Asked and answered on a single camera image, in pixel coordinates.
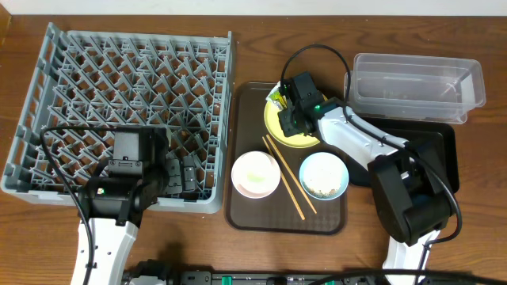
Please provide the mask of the light blue bowl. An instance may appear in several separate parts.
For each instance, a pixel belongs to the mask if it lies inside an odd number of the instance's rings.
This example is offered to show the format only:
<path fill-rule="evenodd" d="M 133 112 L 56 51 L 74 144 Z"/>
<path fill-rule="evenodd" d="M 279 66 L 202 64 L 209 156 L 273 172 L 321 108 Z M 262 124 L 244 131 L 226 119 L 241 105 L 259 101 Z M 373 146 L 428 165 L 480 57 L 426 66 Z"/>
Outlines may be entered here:
<path fill-rule="evenodd" d="M 317 152 L 303 160 L 299 182 L 309 196 L 322 201 L 335 200 L 349 186 L 349 171 L 337 155 Z"/>

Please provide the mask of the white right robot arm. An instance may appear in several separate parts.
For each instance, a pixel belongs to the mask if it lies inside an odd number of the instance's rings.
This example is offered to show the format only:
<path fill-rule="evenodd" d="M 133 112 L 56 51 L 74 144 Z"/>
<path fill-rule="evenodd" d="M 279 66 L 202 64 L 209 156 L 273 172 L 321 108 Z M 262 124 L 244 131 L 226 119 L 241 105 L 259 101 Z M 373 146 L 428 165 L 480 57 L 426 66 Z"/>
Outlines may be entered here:
<path fill-rule="evenodd" d="M 377 215 L 389 233 L 385 269 L 425 269 L 431 248 L 451 216 L 461 212 L 445 168 L 433 146 L 414 144 L 381 131 L 344 101 L 318 90 L 275 92 L 285 136 L 304 134 L 345 152 L 368 171 Z"/>

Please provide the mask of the green orange snack wrapper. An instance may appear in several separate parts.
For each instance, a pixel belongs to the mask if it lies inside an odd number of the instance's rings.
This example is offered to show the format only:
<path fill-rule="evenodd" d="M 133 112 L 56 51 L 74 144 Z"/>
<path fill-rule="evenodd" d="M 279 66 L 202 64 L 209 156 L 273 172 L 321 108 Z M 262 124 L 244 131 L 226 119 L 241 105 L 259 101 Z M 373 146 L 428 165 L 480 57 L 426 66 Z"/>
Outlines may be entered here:
<path fill-rule="evenodd" d="M 284 95 L 279 91 L 278 87 L 274 87 L 265 98 L 269 103 L 272 103 L 279 110 L 287 108 L 287 101 Z"/>

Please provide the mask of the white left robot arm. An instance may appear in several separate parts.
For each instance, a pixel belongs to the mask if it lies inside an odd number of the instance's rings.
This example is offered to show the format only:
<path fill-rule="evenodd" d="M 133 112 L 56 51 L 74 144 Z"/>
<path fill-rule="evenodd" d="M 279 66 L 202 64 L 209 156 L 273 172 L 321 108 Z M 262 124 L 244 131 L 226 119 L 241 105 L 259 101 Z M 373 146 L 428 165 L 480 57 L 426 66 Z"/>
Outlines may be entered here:
<path fill-rule="evenodd" d="M 72 283 L 129 283 L 124 267 L 143 213 L 159 199 L 197 187 L 192 158 L 168 158 L 166 127 L 117 127 L 113 153 L 101 159 L 78 190 L 84 219 Z"/>

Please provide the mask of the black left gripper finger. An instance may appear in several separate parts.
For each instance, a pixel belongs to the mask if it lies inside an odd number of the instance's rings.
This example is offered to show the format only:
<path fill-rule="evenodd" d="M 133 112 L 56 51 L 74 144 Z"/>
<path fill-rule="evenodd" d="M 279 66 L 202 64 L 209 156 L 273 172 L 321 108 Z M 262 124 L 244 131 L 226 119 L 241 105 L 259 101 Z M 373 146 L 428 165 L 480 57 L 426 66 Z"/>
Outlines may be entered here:
<path fill-rule="evenodd" d="M 168 159 L 166 161 L 166 170 L 169 176 L 169 180 L 166 186 L 165 194 L 174 195 L 180 194 L 183 191 L 182 179 L 181 179 L 181 164 L 176 159 Z"/>
<path fill-rule="evenodd" d="M 184 190 L 191 192 L 196 190 L 196 170 L 192 156 L 183 157 L 183 180 Z"/>

